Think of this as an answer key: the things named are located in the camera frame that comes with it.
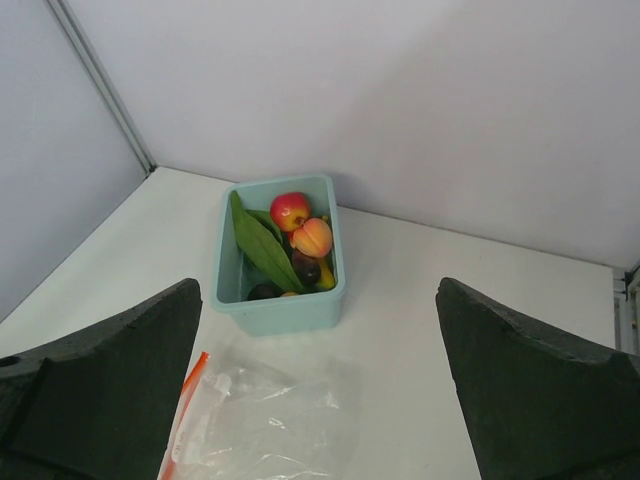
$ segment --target green leaf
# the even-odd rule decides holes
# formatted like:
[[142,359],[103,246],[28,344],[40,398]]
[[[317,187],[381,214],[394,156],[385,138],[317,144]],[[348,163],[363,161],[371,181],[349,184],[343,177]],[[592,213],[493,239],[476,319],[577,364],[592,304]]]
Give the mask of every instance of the green leaf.
[[264,210],[247,210],[247,213],[271,230],[276,240],[282,243],[282,231],[278,228],[276,222],[273,221],[269,212],[265,212]]
[[304,286],[293,271],[282,245],[244,209],[235,190],[231,192],[231,214],[238,247],[256,268],[285,292],[303,293]]

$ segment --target dark purple fruit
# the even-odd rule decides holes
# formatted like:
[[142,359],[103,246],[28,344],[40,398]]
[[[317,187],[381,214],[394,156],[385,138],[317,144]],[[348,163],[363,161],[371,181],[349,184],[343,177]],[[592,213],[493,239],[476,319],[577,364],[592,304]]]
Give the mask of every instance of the dark purple fruit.
[[291,264],[293,271],[296,272],[303,285],[315,285],[320,280],[322,271],[315,258],[308,257],[296,250],[293,252]]
[[275,285],[259,283],[251,289],[247,300],[264,300],[266,298],[276,298],[280,295],[282,295],[282,291]]

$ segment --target tabletop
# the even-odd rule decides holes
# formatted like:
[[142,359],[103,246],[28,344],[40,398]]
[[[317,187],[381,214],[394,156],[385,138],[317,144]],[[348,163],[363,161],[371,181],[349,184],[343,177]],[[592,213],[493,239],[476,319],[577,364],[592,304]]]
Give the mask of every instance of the tabletop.
[[0,357],[103,320],[185,277],[200,282],[200,352],[231,349],[334,380],[352,422],[343,478],[479,479],[434,297],[457,278],[523,313],[614,346],[610,268],[341,208],[348,278],[327,331],[249,338],[210,305],[229,182],[156,170],[0,324]]

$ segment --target wall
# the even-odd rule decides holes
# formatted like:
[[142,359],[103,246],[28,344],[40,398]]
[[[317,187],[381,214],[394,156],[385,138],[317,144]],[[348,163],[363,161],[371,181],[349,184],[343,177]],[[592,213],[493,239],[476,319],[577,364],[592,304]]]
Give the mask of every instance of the wall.
[[640,2],[71,4],[161,165],[640,259]]
[[144,173],[43,1],[3,6],[0,69],[1,321]]

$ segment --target peach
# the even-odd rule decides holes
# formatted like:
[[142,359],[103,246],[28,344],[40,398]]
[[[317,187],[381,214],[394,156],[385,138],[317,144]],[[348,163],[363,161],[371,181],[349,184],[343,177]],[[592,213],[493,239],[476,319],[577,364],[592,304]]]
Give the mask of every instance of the peach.
[[271,202],[269,214],[280,230],[293,232],[311,216],[311,207],[304,193],[285,193]]
[[293,232],[293,246],[309,257],[322,258],[333,246],[331,228],[320,218],[310,218]]

